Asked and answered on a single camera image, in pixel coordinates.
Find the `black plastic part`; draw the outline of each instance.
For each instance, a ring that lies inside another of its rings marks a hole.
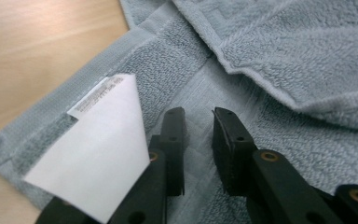
[[[358,224],[358,185],[341,185],[333,198],[336,213],[346,223]]]
[[[109,224],[165,224],[166,176],[165,155],[149,146],[150,165],[113,214]]]
[[[252,176],[273,216],[272,223],[342,223],[281,153],[257,150],[253,161]]]
[[[54,197],[43,209],[36,224],[98,224],[99,222],[87,216],[77,208]]]
[[[185,194],[185,140],[185,110],[176,107],[165,113],[159,137],[159,148],[165,153],[167,160],[167,196]]]
[[[342,219],[342,217],[337,213],[337,205],[333,201],[334,197],[320,189],[315,188],[315,187],[313,187],[313,189],[319,195],[319,197],[321,197],[324,200],[324,202],[330,207],[330,209],[334,213],[336,213],[336,215],[338,215],[341,218],[341,220],[344,221],[344,219]]]
[[[213,113],[214,163],[225,191],[231,196],[244,196],[251,177],[248,166],[257,147],[234,112],[217,107]]]
[[[267,202],[254,184],[251,185],[249,189],[249,195],[246,198],[246,208],[248,209],[252,224],[274,223]]]

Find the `care label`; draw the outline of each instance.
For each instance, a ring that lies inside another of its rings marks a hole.
[[[106,223],[150,163],[135,75],[104,80],[79,121],[24,177]]]
[[[89,93],[77,102],[67,114],[80,119],[87,111],[96,105],[104,96],[110,92],[116,85],[123,81],[123,77],[112,76],[102,79]]]

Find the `wooden table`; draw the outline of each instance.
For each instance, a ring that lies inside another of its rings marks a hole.
[[[118,0],[0,0],[0,130],[128,31]],[[0,177],[0,223],[34,223]]]

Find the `towel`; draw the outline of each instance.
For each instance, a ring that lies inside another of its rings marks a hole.
[[[229,74],[358,129],[357,0],[174,0]]]

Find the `folded towel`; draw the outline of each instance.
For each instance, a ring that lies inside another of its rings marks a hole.
[[[160,132],[164,111],[175,106],[186,110],[190,135],[185,153],[186,195],[169,199],[169,223],[249,220],[245,200],[222,191],[213,164],[211,110],[215,106],[236,112],[258,147],[280,151],[313,186],[331,193],[337,185],[358,184],[357,130],[293,111],[249,74],[229,76],[227,71],[232,71],[222,61],[222,54],[212,55],[173,3],[139,18],[145,21],[0,132],[0,174],[36,206],[43,208],[51,196],[21,177],[76,122],[65,114],[67,109],[99,80],[116,73],[138,76],[148,138]],[[217,52],[216,45],[201,36]]]
[[[229,74],[358,129],[357,0],[173,0]]]

